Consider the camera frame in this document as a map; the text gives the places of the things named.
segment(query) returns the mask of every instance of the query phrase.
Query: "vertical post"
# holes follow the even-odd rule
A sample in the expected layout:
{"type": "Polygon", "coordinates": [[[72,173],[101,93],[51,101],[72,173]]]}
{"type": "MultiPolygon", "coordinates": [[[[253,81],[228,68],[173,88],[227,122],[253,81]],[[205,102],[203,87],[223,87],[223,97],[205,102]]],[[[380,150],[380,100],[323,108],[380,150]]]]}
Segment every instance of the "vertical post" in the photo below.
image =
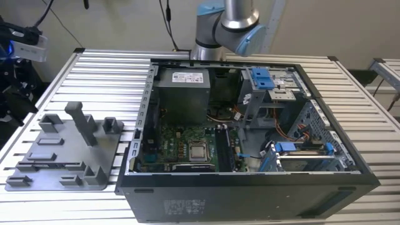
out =
{"type": "Polygon", "coordinates": [[[75,121],[75,126],[81,134],[83,139],[88,146],[97,144],[93,131],[91,129],[89,123],[87,121],[85,115],[81,111],[83,104],[81,102],[68,102],[65,106],[65,113],[68,113],[75,121]]]}

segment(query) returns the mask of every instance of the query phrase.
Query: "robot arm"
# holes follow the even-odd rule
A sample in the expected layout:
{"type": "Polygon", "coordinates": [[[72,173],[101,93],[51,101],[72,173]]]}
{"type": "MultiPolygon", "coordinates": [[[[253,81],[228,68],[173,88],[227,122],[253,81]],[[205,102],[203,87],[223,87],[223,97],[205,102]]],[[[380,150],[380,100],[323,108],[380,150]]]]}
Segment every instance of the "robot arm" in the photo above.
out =
{"type": "Polygon", "coordinates": [[[252,0],[207,1],[197,7],[193,60],[224,60],[223,47],[247,57],[256,53],[265,38],[252,0]]]}

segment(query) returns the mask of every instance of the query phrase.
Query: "gray power supply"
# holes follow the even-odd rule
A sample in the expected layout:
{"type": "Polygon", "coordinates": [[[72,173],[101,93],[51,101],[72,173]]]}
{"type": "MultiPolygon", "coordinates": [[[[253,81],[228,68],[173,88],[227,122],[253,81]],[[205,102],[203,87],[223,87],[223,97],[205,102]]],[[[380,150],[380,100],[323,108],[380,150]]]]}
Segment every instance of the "gray power supply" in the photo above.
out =
{"type": "Polygon", "coordinates": [[[167,68],[159,71],[160,108],[169,124],[203,124],[207,120],[211,80],[207,69],[167,68]]]}

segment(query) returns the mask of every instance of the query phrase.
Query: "blue plastic latch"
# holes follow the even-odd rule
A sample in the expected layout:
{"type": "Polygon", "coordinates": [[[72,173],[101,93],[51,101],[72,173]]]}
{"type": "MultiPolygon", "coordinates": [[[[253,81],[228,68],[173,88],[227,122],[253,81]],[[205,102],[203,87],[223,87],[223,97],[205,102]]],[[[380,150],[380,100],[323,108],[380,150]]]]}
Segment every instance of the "blue plastic latch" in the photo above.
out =
{"type": "Polygon", "coordinates": [[[325,144],[325,148],[327,148],[327,151],[328,151],[328,155],[333,155],[333,152],[335,152],[335,148],[333,148],[333,145],[328,142],[325,144]]]}
{"type": "Polygon", "coordinates": [[[275,88],[275,83],[268,70],[265,68],[253,67],[251,71],[251,76],[255,80],[257,89],[272,90],[275,88]]]}
{"type": "Polygon", "coordinates": [[[296,151],[296,146],[292,142],[280,142],[280,146],[283,151],[296,151]]]}
{"type": "Polygon", "coordinates": [[[280,151],[281,151],[281,146],[280,146],[280,143],[276,143],[276,144],[275,144],[275,150],[276,150],[277,152],[280,152],[280,151]]]}

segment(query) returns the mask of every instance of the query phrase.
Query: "cable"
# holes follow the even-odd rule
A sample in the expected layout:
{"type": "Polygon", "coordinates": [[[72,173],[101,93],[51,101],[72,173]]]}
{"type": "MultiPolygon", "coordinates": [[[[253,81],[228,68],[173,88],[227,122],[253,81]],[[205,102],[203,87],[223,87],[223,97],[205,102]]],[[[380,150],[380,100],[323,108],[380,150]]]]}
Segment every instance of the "cable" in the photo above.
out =
{"type": "Polygon", "coordinates": [[[176,45],[176,43],[175,43],[175,40],[173,40],[171,31],[169,31],[169,29],[168,29],[167,19],[165,19],[165,14],[164,14],[164,7],[163,7],[161,0],[159,0],[159,4],[160,4],[160,8],[161,8],[161,13],[163,13],[163,20],[164,20],[164,24],[165,24],[165,29],[167,29],[168,35],[169,35],[169,37],[171,37],[171,41],[172,41],[172,44],[173,44],[173,48],[175,48],[175,49],[179,49],[179,48],[177,48],[177,45],[176,45]]]}
{"type": "Polygon", "coordinates": [[[393,108],[395,102],[396,101],[392,101],[392,103],[389,104],[388,111],[391,111],[391,109],[393,108]]]}
{"type": "Polygon", "coordinates": [[[37,27],[41,24],[45,16],[48,15],[48,12],[49,12],[49,9],[51,9],[51,5],[52,5],[53,1],[55,0],[49,0],[49,3],[47,4],[45,10],[44,10],[44,13],[41,15],[40,19],[36,21],[33,27],[37,27]]]}
{"type": "Polygon", "coordinates": [[[219,120],[219,119],[215,119],[215,118],[212,118],[209,115],[207,115],[207,117],[208,117],[211,120],[213,120],[213,121],[216,121],[216,122],[219,122],[219,123],[232,122],[232,120],[219,120]]]}
{"type": "Polygon", "coordinates": [[[285,135],[285,133],[283,132],[281,128],[280,128],[280,124],[277,123],[277,118],[276,118],[276,109],[273,108],[273,118],[275,118],[275,128],[277,133],[280,134],[281,137],[284,137],[285,139],[288,139],[289,141],[295,141],[293,138],[288,137],[285,135]]]}
{"type": "Polygon", "coordinates": [[[165,9],[165,13],[164,13],[164,8],[163,8],[161,0],[159,0],[159,3],[160,3],[161,13],[163,13],[163,20],[164,20],[164,24],[165,24],[165,29],[167,29],[168,35],[169,35],[169,37],[171,37],[171,41],[172,41],[173,48],[175,48],[173,51],[177,51],[177,52],[188,52],[188,53],[189,53],[189,60],[191,60],[192,50],[191,50],[191,49],[180,49],[180,48],[177,47],[177,44],[176,44],[175,39],[173,39],[172,28],[171,28],[171,8],[169,8],[169,0],[167,0],[167,9],[165,9]]]}
{"type": "Polygon", "coordinates": [[[383,81],[384,81],[384,79],[381,79],[381,81],[380,81],[380,83],[379,83],[379,85],[377,85],[377,87],[376,87],[376,89],[375,89],[375,92],[373,92],[373,94],[372,94],[373,97],[375,97],[375,95],[376,95],[377,89],[380,88],[380,85],[381,85],[383,81]]]}
{"type": "Polygon", "coordinates": [[[49,9],[49,10],[51,10],[52,14],[55,15],[55,17],[57,18],[57,20],[59,20],[59,22],[60,22],[63,28],[64,28],[65,31],[71,34],[72,38],[76,40],[77,44],[79,44],[80,47],[83,48],[83,45],[81,45],[80,41],[76,39],[76,37],[73,36],[73,34],[71,33],[71,31],[69,31],[69,30],[67,29],[67,27],[64,26],[64,24],[63,24],[60,18],[57,17],[57,15],[56,15],[56,13],[55,13],[55,11],[53,11],[52,9],[49,9]]]}

